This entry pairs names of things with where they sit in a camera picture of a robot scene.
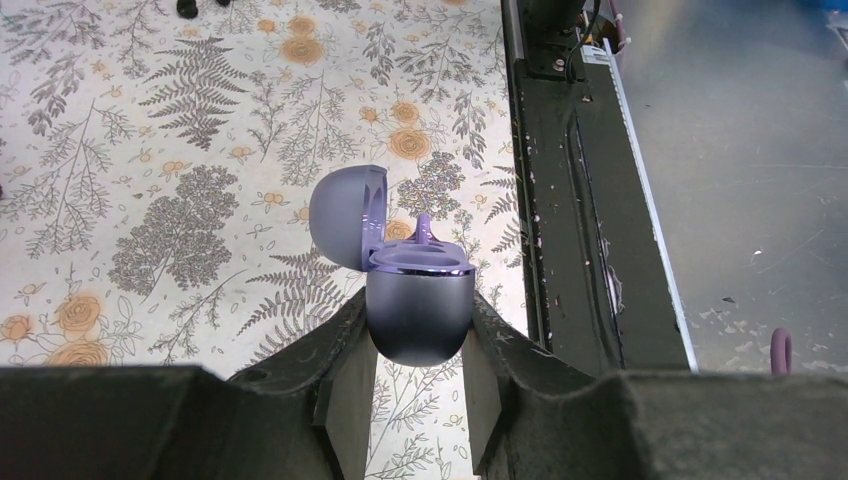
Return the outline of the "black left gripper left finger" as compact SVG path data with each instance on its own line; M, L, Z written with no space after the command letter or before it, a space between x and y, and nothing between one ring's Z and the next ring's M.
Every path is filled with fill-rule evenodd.
M229 379L188 366L1 372L5 479L361 479L376 350L356 293Z

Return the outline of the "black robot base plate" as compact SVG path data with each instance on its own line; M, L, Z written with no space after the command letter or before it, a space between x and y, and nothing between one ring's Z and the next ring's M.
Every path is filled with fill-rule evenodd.
M528 333L585 373L698 363L598 1L501 5Z

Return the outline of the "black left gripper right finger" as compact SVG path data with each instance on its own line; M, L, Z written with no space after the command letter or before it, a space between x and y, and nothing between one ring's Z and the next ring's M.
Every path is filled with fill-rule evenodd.
M820 375L616 370L592 377L481 296L462 348L484 479L843 479L847 384Z

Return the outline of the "purple earbud charging case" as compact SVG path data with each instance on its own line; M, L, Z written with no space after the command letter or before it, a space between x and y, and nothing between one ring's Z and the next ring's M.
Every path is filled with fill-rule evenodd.
M315 248L330 262L366 276L366 324L386 359L432 367L460 350L471 326L476 269L458 245L390 240L386 169L336 170L309 203Z

